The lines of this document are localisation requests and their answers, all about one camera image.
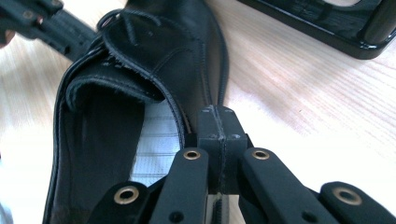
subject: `black leather shoe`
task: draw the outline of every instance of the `black leather shoe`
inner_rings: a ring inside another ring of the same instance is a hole
[[[44,223],[85,223],[108,189],[139,177],[139,162],[154,174],[151,155],[171,162],[198,110],[223,101],[226,47],[204,1],[134,0],[98,27],[102,43],[58,91]]]

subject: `wood grain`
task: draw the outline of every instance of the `wood grain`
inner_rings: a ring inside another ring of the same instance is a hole
[[[94,26],[125,1],[64,2]],[[396,43],[359,61],[235,0],[207,2],[230,54],[226,105],[254,145],[273,150],[311,189],[344,181],[396,215]],[[7,168],[0,170],[0,200],[30,223],[42,218],[54,100],[69,65],[19,36],[0,50],[0,151]],[[231,223],[243,223],[236,198],[231,202]]]

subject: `wooden table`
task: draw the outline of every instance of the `wooden table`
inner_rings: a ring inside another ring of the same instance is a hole
[[[94,26],[125,1],[64,2]],[[230,53],[225,104],[254,145],[273,150],[311,189],[344,181],[396,215],[396,42],[359,61],[235,0],[207,2]],[[15,208],[15,223],[39,223],[55,95],[70,62],[17,36],[0,64],[0,200]],[[243,222],[231,202],[231,223]]]

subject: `brass ring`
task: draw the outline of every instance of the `brass ring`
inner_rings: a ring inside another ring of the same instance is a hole
[[[359,194],[351,189],[346,188],[335,188],[332,190],[334,196],[343,203],[347,203],[350,205],[361,205],[362,199]]]
[[[251,155],[257,160],[261,160],[261,161],[265,161],[270,158],[270,154],[262,150],[255,150]]]
[[[114,202],[118,204],[128,204],[134,202],[139,197],[139,190],[134,186],[126,186],[117,190],[114,195]]]
[[[199,153],[198,151],[194,151],[194,150],[186,151],[183,155],[184,155],[184,158],[186,158],[189,161],[195,161],[201,157],[201,153]]]

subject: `shoe tongue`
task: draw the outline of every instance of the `shoe tongue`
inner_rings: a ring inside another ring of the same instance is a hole
[[[112,56],[80,70],[67,87],[66,102],[72,111],[78,111],[99,91],[115,97],[123,94],[145,104],[159,103],[164,99],[151,81],[125,68]]]

